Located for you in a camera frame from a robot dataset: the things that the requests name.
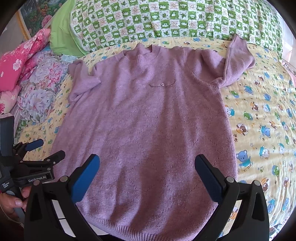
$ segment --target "screw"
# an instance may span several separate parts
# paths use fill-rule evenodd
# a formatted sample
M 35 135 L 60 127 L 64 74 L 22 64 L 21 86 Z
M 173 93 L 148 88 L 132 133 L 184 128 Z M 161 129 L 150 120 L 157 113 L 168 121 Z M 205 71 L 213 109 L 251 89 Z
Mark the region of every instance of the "screw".
M 38 186 L 38 185 L 40 184 L 40 181 L 39 181 L 39 180 L 35 180 L 35 181 L 33 182 L 33 184 L 34 184 L 34 186 Z
M 68 180 L 68 177 L 67 176 L 62 176 L 59 180 L 64 183 L 64 182 L 66 182 Z
M 233 177 L 227 177 L 226 181 L 229 182 L 229 183 L 233 183 L 234 179 L 233 179 Z
M 256 186 L 260 186 L 260 182 L 259 182 L 258 180 L 255 180 L 255 181 L 254 181 L 254 184 L 255 184 Z

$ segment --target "pillow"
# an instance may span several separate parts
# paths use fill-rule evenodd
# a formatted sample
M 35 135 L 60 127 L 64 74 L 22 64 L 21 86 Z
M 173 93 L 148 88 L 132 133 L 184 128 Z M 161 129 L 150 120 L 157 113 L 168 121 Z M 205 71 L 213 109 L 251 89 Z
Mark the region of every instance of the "pillow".
M 23 87 L 17 100 L 21 116 L 27 121 L 43 123 L 52 111 L 52 103 L 60 90 L 69 63 L 58 56 L 44 58 L 28 80 L 22 81 Z
M 0 114 L 6 114 L 11 111 L 17 102 L 17 95 L 20 91 L 20 86 L 16 85 L 12 91 L 2 91 L 0 97 Z

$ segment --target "bed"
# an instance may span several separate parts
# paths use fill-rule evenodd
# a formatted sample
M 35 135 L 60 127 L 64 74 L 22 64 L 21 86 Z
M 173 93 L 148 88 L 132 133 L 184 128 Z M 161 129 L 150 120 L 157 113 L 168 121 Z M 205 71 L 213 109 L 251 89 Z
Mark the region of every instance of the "bed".
M 132 49 L 138 42 L 168 48 L 209 48 L 225 56 L 230 41 L 190 37 L 144 39 L 100 49 L 81 59 L 91 70 L 97 61 Z M 256 66 L 244 72 L 234 84 L 222 89 L 222 95 L 235 143 L 238 181 L 251 183 L 258 179 L 261 182 L 272 239 L 295 206 L 296 89 L 275 52 L 252 44 L 248 44 L 248 48 L 256 59 Z M 67 76 L 46 122 L 37 125 L 21 121 L 17 140 L 30 142 L 42 138 L 45 142 L 42 148 L 28 153 L 28 160 L 41 160 L 50 155 L 52 143 L 70 107 L 67 96 L 71 86 L 71 77 Z M 239 205 L 237 202 L 224 234 L 230 230 Z
M 87 2 L 67 1 L 53 18 L 52 33 L 56 36 L 63 34 L 57 30 L 61 25 L 54 19 L 65 13 L 64 6 L 71 6 L 71 11 L 68 9 L 63 18 L 68 31 L 64 39 L 71 38 L 79 53 L 89 53 L 81 57 L 89 70 L 97 61 L 132 49 L 138 42 L 168 48 L 209 48 L 225 56 L 233 33 L 247 40 L 256 66 L 221 91 L 235 144 L 237 181 L 251 183 L 257 179 L 261 182 L 269 213 L 270 240 L 273 239 L 291 216 L 296 202 L 296 88 L 280 62 L 281 27 L 273 8 L 264 0 L 169 1 L 168 4 L 154 0 L 94 0 L 89 6 Z M 108 17 L 116 18 L 116 6 L 128 14 L 115 21 L 113 18 L 107 21 Z M 100 7 L 103 13 L 98 17 L 99 9 L 96 8 Z M 92 18 L 92 10 L 96 13 L 95 19 Z M 178 14 L 176 19 L 173 19 L 174 12 Z M 96 27 L 99 19 L 102 22 Z M 181 23 L 186 26 L 173 28 L 172 23 L 176 20 L 180 26 Z M 141 29 L 144 23 L 151 23 L 151 26 Z M 190 28 L 191 23 L 198 25 Z M 103 33 L 102 27 L 107 26 L 109 31 Z M 123 29 L 136 32 L 121 34 Z M 51 42 L 53 49 L 61 47 L 55 40 L 56 45 L 52 46 Z M 70 107 L 67 96 L 71 86 L 71 77 L 67 76 L 44 123 L 20 121 L 15 142 L 44 140 L 44 146 L 28 153 L 27 160 L 41 160 L 50 155 L 52 143 Z M 239 205 L 240 202 L 237 202 L 221 235 L 229 232 Z

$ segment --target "pink floral blanket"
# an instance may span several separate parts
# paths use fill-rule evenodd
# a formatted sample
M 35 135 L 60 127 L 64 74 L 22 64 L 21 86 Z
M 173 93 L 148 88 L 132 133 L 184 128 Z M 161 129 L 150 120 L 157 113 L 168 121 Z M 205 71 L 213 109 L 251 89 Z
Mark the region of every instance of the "pink floral blanket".
M 33 38 L 0 58 L 0 91 L 12 91 L 19 78 L 28 78 L 36 66 L 34 61 L 28 60 L 46 46 L 49 34 L 50 29 L 41 29 Z

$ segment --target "sweater sleeve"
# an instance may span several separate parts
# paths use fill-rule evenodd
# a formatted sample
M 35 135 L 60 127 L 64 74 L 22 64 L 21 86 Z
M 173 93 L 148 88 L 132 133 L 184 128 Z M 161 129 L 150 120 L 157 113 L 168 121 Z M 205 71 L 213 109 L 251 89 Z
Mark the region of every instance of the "sweater sleeve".
M 94 65 L 90 74 L 82 60 L 75 60 L 69 65 L 69 72 L 73 77 L 72 90 L 68 96 L 69 104 L 76 103 L 84 93 L 101 83 L 97 64 Z
M 246 40 L 235 35 L 228 46 L 223 72 L 223 82 L 220 84 L 220 87 L 231 85 L 245 70 L 254 67 L 254 65 L 255 58 L 250 53 Z
M 185 63 L 196 78 L 218 87 L 231 85 L 242 73 L 255 65 L 247 42 L 235 35 L 227 48 L 226 58 L 213 50 L 184 48 Z

